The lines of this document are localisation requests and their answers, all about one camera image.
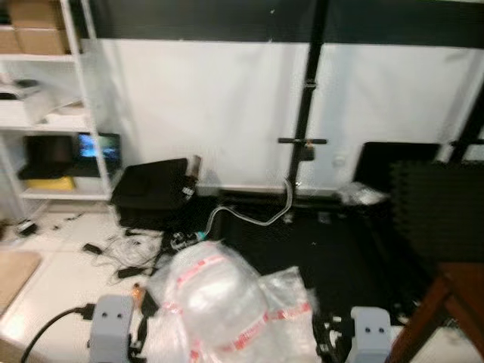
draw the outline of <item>white wall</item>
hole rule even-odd
[[[279,186],[308,45],[103,40],[126,164],[199,154],[202,185]],[[303,165],[304,188],[351,179],[366,141],[447,142],[484,75],[484,51],[324,46],[309,135],[328,138]],[[344,165],[335,167],[335,157]]]

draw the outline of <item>beige rug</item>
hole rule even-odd
[[[0,252],[0,316],[35,272],[42,257],[36,252]]]

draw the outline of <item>white cable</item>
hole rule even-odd
[[[267,227],[268,225],[271,225],[272,223],[277,221],[280,217],[282,217],[293,205],[293,189],[291,188],[290,183],[287,179],[284,180],[284,183],[286,185],[286,190],[287,190],[286,206],[279,213],[277,213],[275,216],[270,218],[267,222],[258,221],[257,219],[244,216],[243,214],[235,212],[233,209],[230,209],[226,206],[219,206],[210,213],[209,221],[206,224],[205,235],[208,235],[208,233],[210,233],[210,230],[212,229],[213,220],[216,214],[222,210],[226,210],[227,212],[230,212],[234,216],[238,217],[239,219],[242,219],[249,223],[253,223],[254,225],[261,225],[262,227]]]

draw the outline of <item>wire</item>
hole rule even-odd
[[[33,346],[37,343],[37,340],[43,335],[43,333],[50,328],[53,323],[55,323],[57,320],[63,318],[66,315],[72,314],[72,313],[80,313],[82,312],[82,308],[74,308],[74,309],[69,309],[66,310],[65,312],[60,313],[59,315],[55,316],[52,318],[46,325],[42,327],[41,330],[33,337],[32,341],[30,344],[27,346],[25,351],[22,354],[22,359],[20,360],[20,363],[25,363],[27,361],[27,358],[29,358],[30,351],[32,351]]]
[[[209,220],[206,224],[206,230],[205,230],[205,235],[208,235],[210,231],[212,230],[212,225],[213,225],[213,220],[216,216],[216,214],[222,210],[226,210],[227,212],[230,212],[234,216],[238,217],[239,219],[242,219],[243,221],[253,223],[254,225],[261,225],[262,227],[267,227],[268,225],[271,225],[275,221],[277,221],[280,217],[282,217],[293,205],[293,189],[290,186],[290,183],[287,179],[284,180],[284,183],[286,185],[286,191],[287,191],[287,200],[286,200],[286,206],[275,216],[270,218],[266,222],[258,221],[257,219],[250,218],[248,216],[245,216],[243,214],[240,214],[239,212],[235,212],[233,209],[228,208],[226,206],[219,206],[215,208],[211,213]]]

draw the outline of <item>black cable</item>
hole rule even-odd
[[[32,351],[33,346],[37,343],[37,340],[39,340],[39,338],[43,335],[43,333],[45,333],[45,331],[47,329],[49,329],[50,326],[53,325],[53,323],[55,323],[56,321],[58,321],[59,319],[63,318],[66,315],[72,314],[73,312],[75,312],[76,314],[82,315],[84,320],[91,320],[92,316],[94,314],[94,308],[95,308],[95,304],[87,304],[84,307],[77,307],[77,308],[66,310],[65,312],[62,312],[59,315],[53,317],[33,337],[32,341],[30,342],[30,344],[26,347],[25,351],[23,352],[22,359],[20,360],[20,363],[26,363],[27,362],[27,358],[29,358],[29,354]]]

